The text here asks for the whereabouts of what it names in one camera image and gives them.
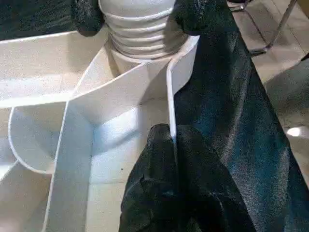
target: curved white panel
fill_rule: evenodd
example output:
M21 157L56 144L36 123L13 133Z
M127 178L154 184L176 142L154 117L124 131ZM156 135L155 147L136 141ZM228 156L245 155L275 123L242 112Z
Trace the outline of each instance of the curved white panel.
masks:
M55 169L59 132L65 102L13 108L8 135L16 159L26 168L42 174Z

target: chair leg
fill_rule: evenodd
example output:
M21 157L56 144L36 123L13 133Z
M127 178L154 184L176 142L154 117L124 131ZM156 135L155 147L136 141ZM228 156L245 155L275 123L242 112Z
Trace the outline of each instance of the chair leg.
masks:
M251 0L246 0L243 4L241 4L240 6L231 6L230 10L231 12L239 12L239 11L243 11L246 9L247 5L249 4Z
M273 34L270 42L263 48L259 48L259 49L254 49L254 50L251 50L250 53L252 56L258 56L260 54L263 54L265 52L267 52L275 43L275 41L277 40L282 28L285 26L288 18L290 17L291 15L291 12L295 6L295 4L297 3L297 0L291 0L290 3L289 3L289 6L288 8L286 9L283 17L282 17L282 20L281 22L279 23L275 33Z

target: white plastic part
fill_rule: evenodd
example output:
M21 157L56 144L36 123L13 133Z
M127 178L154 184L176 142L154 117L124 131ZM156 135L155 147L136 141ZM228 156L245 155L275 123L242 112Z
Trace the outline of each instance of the white plastic part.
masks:
M0 41L0 108L63 101L108 39L76 31Z
M7 141L0 148L5 147L11 159L0 179L0 231L117 231L127 176L151 126L169 123L172 136L176 133L173 94L190 78L198 38L190 37L174 56L141 60L126 58L113 49L106 28L100 34L92 42L83 40L91 38L79 40L75 32L22 39L25 47L18 40L9 41L8 48L0 42L6 53L13 48L13 58L17 56L14 51L21 49L20 57L32 56L30 60L41 67L28 68L25 59L20 59L25 69L22 77L26 80L32 75L28 75L31 91L23 90L24 84L13 78L10 84L19 93L0 96L0 108L7 105L0 109L0 135ZM68 39L72 35L77 41ZM67 82L63 73L75 59L64 41L76 42L75 50L84 49L84 44L96 47L89 45L95 41L101 46L79 54L81 69L70 87L49 92L49 86L35 82L49 77L45 71L51 70ZM57 59L51 48L42 48L42 57L35 51L46 43L62 47L55 66L47 63L47 54ZM0 64L1 72L10 73L12 60L4 64ZM22 70L12 68L12 73ZM14 164L8 140L17 157Z
M189 80L197 41L192 37L173 60L168 91ZM150 128L174 123L167 66L168 60L139 64L68 102L43 231L118 230L126 180Z
M172 17L175 0L99 0L117 50L131 58L176 53L187 36Z
M34 173L15 162L0 181L0 231L23 232L29 220L42 228L43 218L33 213L46 198L49 183L48 176ZM33 229L28 226L28 231L39 232Z
M0 109L0 181L15 163L8 139L10 108Z
M53 174L65 102L12 109L9 141L16 159L26 168Z

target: metal chair leg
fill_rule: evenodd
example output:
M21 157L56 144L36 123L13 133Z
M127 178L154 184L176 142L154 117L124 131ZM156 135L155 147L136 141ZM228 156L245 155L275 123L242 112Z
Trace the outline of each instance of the metal chair leg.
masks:
M248 13L248 12L246 11L246 7L247 7L247 5L249 4L249 2L250 2L250 0L246 0L246 2L245 2L244 4L242 4L242 5L240 5L240 6L230 7L230 10L231 10L232 12L241 12L241 11L244 11L244 12ZM291 0L291 1L290 1L289 5L288 5L288 8L286 9L286 11L285 11L285 13L284 13L284 15L283 15L283 17L282 17L282 20L281 20L281 22L279 23L279 25L278 25L276 31L274 32L274 34L273 34L273 36L272 36L270 42L269 42L265 47L263 47L263 48L258 48L258 49L251 50L250 53L251 53L252 56L258 56L258 55L260 55L260 54L266 53L266 52L274 45L274 43L276 42L276 40L277 40L277 38L278 38L278 36L279 36L279 34L280 34L282 28L285 26L285 24L286 24L288 18L290 17L291 12L292 12L292 10L293 10L293 8L294 8L294 6L295 6L296 3L297 3L297 0ZM262 39L263 39L264 41L266 41L265 38L263 37L261 31L259 30L259 28L256 26L255 21L252 19L251 16L250 16L250 18L251 18L251 20L253 21L254 26L256 27L257 31L258 31L259 34L261 35Z
M231 12L239 12L245 10L250 1L251 0L246 0L245 3L241 4L240 6L231 6Z
M290 3L289 3L289 6L288 8L286 9L283 17L282 17L282 20L281 22L279 23L275 33L273 34L270 42L263 48L259 48L259 49L254 49L254 50L251 50L250 53L252 56L258 56L260 54L263 54L265 52L267 52L275 43L275 41L277 40L282 28L285 26L288 18L290 17L291 15L291 12L295 6L295 4L297 3L297 0L291 0Z

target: white plastic edge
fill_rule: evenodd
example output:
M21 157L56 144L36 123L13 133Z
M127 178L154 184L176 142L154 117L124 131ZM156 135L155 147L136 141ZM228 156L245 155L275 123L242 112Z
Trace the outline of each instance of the white plastic edge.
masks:
M199 36L190 36L188 41L186 42L188 46L185 46L186 44L184 44L184 46L180 49L178 54L176 54L172 58L167 68L166 78L167 78L168 104L169 104L169 129L170 129L170 135L172 137L174 144L176 144L176 141L177 141L176 139L177 127L176 127L174 93L173 93L173 85L172 85L173 84L172 70L182 57L186 56L195 46L197 46L198 40L199 40Z

